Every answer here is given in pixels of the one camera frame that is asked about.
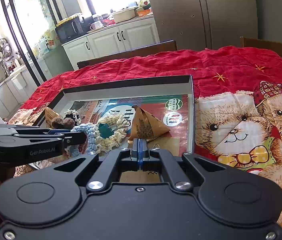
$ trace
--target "gold star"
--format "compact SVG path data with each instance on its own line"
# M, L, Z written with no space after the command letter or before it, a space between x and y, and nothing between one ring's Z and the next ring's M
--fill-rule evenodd
M216 75L216 76L214 76L214 77L217 77L217 78L218 78L218 80L217 80L217 81L219 81L220 79L222 79L222 81L223 81L223 82L225 82L224 78L226 78L226 77L224 77L224 76L223 76L223 74L222 74L222 75L220 75L220 74L219 74L219 73L217 73L217 72L216 72L216 74L217 74L217 75Z
M257 64L255 64L255 66L256 66L256 69L261 70L261 71L264 72L264 70L262 70L262 69L265 68L265 67L261 67L261 65L258 66Z

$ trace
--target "bear mouth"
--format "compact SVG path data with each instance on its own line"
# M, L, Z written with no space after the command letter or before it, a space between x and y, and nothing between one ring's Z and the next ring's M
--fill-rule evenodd
M235 136L235 141L233 141L233 142L236 142L236 141L243 141L243 140L245 140L245 139L246 139L246 137L248 136L248 134L246 133L246 134L245 134L245 137L244 137L243 139L239 139L239 138L237 138L237 136L236 136L236 135L234 135L234 136Z

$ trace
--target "round logo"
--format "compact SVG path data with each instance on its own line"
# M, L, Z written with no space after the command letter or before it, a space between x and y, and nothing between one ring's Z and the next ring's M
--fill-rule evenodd
M163 123L167 126L176 126L182 121L182 115L177 112L170 112L164 115Z
M121 105L121 106L115 106L115 107L111 108L110 110L105 112L102 117L106 117L106 116L112 115L112 114L124 114L123 117L125 119L128 119L128 120L131 121L131 125L128 128L128 130L129 130L132 127L132 120L134 118L135 113L136 113L136 111L134 110L134 108L132 108L132 106Z
M170 111L176 111L182 107L182 104L182 100L178 98L173 98L165 103L165 108Z

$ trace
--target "teal object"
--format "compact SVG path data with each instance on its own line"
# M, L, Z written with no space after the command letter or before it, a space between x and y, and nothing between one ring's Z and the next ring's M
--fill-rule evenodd
M106 123L100 123L98 128L99 128L100 136L102 138L109 138L111 135L114 135L114 132Z

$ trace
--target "silver bolt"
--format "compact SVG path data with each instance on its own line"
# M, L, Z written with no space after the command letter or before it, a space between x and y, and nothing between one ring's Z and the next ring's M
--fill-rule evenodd
M276 238L275 232L269 232L265 237L266 240L274 240L275 238Z
M100 181L91 181L89 184L88 184L88 187L90 189L101 189L103 187L103 183L100 182Z
M137 192L143 192L143 191L145 191L145 188L144 187L137 187L136 191Z
M4 233L4 237L5 237L5 239L7 239L7 240L13 240L13 239L16 238L16 236L14 235L14 233L13 233L13 232L10 232L10 231L5 232L5 233Z
M176 188L180 190L188 190L191 188L191 183L187 181L179 181L176 183Z

